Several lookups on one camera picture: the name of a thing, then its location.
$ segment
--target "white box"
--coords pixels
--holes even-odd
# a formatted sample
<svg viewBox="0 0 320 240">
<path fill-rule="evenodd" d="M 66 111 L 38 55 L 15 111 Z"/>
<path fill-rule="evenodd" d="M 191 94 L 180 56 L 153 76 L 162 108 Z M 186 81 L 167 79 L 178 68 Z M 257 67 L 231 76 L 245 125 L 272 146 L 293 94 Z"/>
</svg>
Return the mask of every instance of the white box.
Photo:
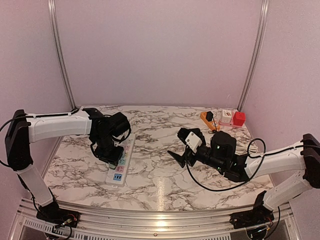
<svg viewBox="0 0 320 240">
<path fill-rule="evenodd" d="M 232 119 L 232 111 L 223 109 L 220 117 L 220 122 L 224 124 L 230 123 Z"/>
</svg>

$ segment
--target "table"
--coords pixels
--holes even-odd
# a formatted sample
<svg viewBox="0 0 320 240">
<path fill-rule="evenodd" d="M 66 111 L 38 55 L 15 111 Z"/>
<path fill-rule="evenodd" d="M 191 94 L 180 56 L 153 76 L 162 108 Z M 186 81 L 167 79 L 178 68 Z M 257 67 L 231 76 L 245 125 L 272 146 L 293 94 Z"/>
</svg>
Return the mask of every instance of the table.
<svg viewBox="0 0 320 240">
<path fill-rule="evenodd" d="M 253 204 L 257 194 L 273 187 L 268 175 L 260 176 L 239 188 L 210 192 L 198 186 L 167 153 L 182 154 L 180 128 L 200 128 L 207 144 L 212 134 L 200 113 L 212 111 L 217 121 L 220 108 L 176 106 L 91 106 L 104 114 L 122 112 L 136 134 L 135 146 L 124 187 L 105 183 L 108 164 L 96 159 L 87 136 L 65 136 L 52 160 L 45 182 L 60 201 L 123 210 L 192 211 L 239 207 Z M 252 139 L 246 126 L 222 126 L 222 131 L 237 139 L 237 154 L 245 152 Z M 197 162 L 191 168 L 200 183 L 224 189 L 236 185 L 215 169 Z"/>
</svg>

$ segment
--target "marble table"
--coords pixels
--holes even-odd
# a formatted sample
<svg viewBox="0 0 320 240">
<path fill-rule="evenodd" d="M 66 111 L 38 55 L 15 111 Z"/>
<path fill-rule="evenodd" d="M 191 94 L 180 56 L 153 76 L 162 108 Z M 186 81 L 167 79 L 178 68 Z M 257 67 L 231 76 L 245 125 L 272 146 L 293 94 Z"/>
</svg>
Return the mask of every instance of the marble table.
<svg viewBox="0 0 320 240">
<path fill-rule="evenodd" d="M 186 168 L 167 153 L 182 154 L 177 137 L 181 127 L 200 128 L 207 144 L 212 134 L 200 119 L 200 112 L 212 111 L 216 120 L 221 109 L 173 106 L 95 106 L 104 114 L 124 113 L 136 134 L 135 146 L 124 187 L 105 183 L 108 164 L 96 159 L 87 136 L 64 137 L 44 178 L 60 201 L 125 210 L 191 211 L 253 204 L 257 194 L 273 187 L 268 175 L 225 192 L 210 192 L 193 182 Z M 237 139 L 237 153 L 245 152 L 252 139 L 246 126 L 221 130 Z M 224 189 L 234 186 L 216 170 L 199 162 L 191 171 L 200 183 Z"/>
</svg>

